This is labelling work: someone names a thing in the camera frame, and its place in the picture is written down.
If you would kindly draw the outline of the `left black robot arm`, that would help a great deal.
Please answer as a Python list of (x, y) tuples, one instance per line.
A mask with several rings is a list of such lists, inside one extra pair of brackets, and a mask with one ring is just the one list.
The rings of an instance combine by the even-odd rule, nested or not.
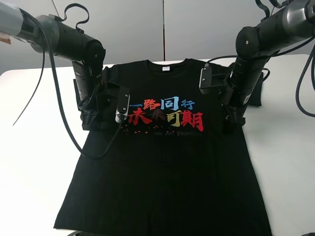
[(21, 8), (0, 4), (0, 31), (20, 41), (29, 43), (39, 53), (48, 53), (51, 67), (54, 58), (72, 62), (80, 102), (83, 130), (103, 131), (109, 128), (104, 110), (110, 104), (102, 80), (106, 50), (97, 39), (78, 27), (64, 24), (65, 19), (55, 15), (33, 17)]

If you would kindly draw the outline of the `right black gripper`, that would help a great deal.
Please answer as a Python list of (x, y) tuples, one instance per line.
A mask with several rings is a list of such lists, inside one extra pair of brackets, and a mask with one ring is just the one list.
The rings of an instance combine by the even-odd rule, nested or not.
[(223, 81), (221, 102), (228, 115), (223, 120), (223, 132), (234, 132), (238, 126), (243, 126), (246, 119), (243, 117), (249, 98), (257, 84), (257, 75), (250, 77), (231, 73)]

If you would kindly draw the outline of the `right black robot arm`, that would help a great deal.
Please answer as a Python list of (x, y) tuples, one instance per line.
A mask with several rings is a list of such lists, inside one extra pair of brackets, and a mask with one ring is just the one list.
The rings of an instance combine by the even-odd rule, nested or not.
[(256, 27), (244, 27), (236, 38), (237, 58), (224, 80), (222, 104), (226, 112), (225, 132), (245, 124), (248, 100), (260, 74), (280, 50), (315, 35), (315, 2), (294, 0)]

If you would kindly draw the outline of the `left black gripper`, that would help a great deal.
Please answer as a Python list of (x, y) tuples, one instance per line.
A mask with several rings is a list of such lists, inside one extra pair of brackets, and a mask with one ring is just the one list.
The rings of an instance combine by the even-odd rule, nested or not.
[(74, 61), (72, 66), (82, 129), (103, 130), (101, 111), (110, 105), (111, 99), (118, 97), (118, 86), (102, 78), (103, 66), (99, 63), (88, 65)]

